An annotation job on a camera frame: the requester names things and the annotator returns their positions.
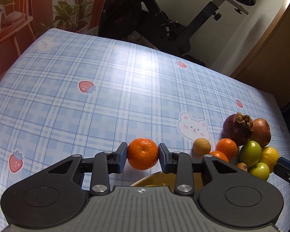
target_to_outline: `yellow citrus fruit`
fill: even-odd
[[[197,138],[193,143],[193,151],[197,156],[203,156],[211,152],[211,144],[205,138]]]
[[[261,157],[258,162],[268,165],[270,173],[273,173],[274,166],[277,164],[279,153],[273,147],[264,147],[261,149]]]

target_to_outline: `blue plaid tablecloth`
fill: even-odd
[[[290,135],[270,94],[184,59],[147,47],[51,29],[13,64],[0,83],[0,198],[12,184],[71,154],[93,157],[138,137],[192,154],[194,139],[212,150],[235,112],[264,118],[270,146],[290,160]],[[160,171],[126,163],[113,185]],[[285,205],[277,226],[290,227],[290,187],[268,181]],[[85,175],[83,189],[89,189]],[[0,229],[7,222],[0,209]]]

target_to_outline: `tangerine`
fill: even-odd
[[[211,154],[212,156],[215,156],[219,159],[222,159],[224,160],[225,162],[228,162],[229,163],[229,160],[228,158],[224,155],[224,153],[220,152],[220,151],[212,151],[210,152],[209,154]]]
[[[218,141],[216,151],[220,151],[226,155],[228,160],[232,160],[237,154],[237,145],[229,138],[223,138]]]
[[[138,170],[146,170],[158,162],[159,150],[154,141],[149,138],[136,138],[127,149],[127,159],[130,165]]]

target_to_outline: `metal screw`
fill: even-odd
[[[186,184],[179,185],[177,187],[177,190],[180,191],[180,192],[187,193],[187,192],[190,192],[192,190],[192,186],[186,185]]]
[[[92,190],[93,190],[94,192],[96,192],[96,193],[103,193],[103,192],[105,192],[105,191],[107,190],[107,186],[105,186],[105,185],[101,185],[101,184],[99,184],[99,185],[94,185],[94,186],[92,187]]]

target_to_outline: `bear face print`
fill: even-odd
[[[42,39],[36,43],[36,48],[41,52],[47,52],[53,47],[57,46],[58,43],[54,43],[51,37]]]
[[[180,113],[177,130],[191,141],[195,141],[197,138],[210,139],[207,123],[202,119],[193,119],[189,113]]]

